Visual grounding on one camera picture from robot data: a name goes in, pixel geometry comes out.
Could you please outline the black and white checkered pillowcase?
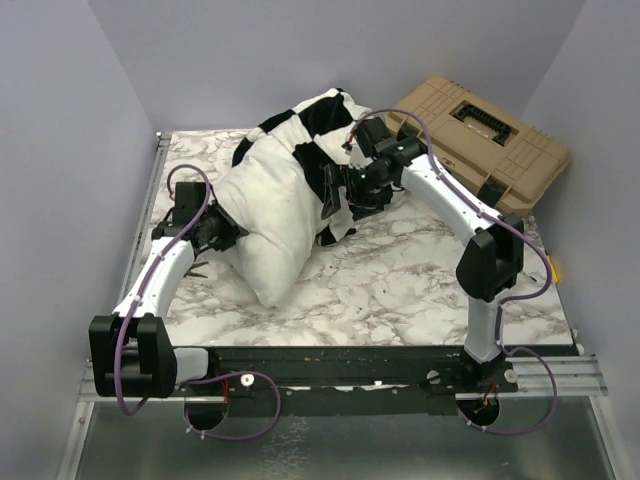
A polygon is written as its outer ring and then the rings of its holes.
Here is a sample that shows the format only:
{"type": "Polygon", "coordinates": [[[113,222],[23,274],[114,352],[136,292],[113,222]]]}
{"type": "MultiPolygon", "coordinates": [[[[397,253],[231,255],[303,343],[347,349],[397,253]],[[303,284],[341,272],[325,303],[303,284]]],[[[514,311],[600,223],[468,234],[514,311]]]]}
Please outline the black and white checkered pillowcase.
{"type": "Polygon", "coordinates": [[[355,121],[369,111],[357,104],[348,93],[331,88],[269,117],[250,130],[234,150],[232,168],[239,165],[257,140],[271,136],[281,142],[301,166],[309,188],[319,200],[314,242],[322,246],[334,244],[355,232],[355,218],[346,206],[327,219],[321,217],[323,167],[327,164],[349,163],[349,155],[342,143],[355,121]]]}

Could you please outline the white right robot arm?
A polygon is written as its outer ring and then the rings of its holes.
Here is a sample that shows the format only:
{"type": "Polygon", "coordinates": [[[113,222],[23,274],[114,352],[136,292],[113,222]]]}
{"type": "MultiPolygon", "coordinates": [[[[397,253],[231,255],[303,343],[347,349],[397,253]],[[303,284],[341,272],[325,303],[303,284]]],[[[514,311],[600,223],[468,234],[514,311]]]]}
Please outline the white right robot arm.
{"type": "Polygon", "coordinates": [[[407,141],[373,152],[360,168],[329,163],[323,167],[322,217],[346,206],[359,220],[384,210],[397,189],[427,204],[464,247],[456,279],[468,297],[468,333],[464,350],[471,358],[459,367],[461,383],[481,391],[496,376],[490,362],[500,355],[498,306],[523,267],[522,221],[498,222],[500,213],[475,198],[428,150],[407,141]]]}

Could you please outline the white pillow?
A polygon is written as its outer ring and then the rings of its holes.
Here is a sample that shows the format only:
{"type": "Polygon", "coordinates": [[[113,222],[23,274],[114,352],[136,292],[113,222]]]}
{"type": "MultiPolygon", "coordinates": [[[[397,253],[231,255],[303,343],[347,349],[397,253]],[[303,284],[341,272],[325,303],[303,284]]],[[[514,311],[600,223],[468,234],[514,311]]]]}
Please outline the white pillow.
{"type": "Polygon", "coordinates": [[[271,136],[253,144],[239,165],[216,183],[220,205],[248,234],[225,254],[266,307],[289,295],[317,233],[319,200],[303,170],[271,136]]]}

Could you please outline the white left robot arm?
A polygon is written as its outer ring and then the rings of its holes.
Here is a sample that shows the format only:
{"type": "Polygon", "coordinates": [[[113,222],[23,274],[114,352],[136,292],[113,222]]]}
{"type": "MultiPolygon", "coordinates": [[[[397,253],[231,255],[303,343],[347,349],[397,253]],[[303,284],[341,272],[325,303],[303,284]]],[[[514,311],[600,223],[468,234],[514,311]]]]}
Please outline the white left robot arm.
{"type": "Polygon", "coordinates": [[[206,395],[221,371],[201,347],[174,348],[164,317],[198,255],[225,251],[248,234],[217,203],[197,216],[195,207],[174,207],[152,230],[151,251],[129,293],[109,315],[89,326],[94,385],[101,397],[167,398],[188,383],[206,395]]]}

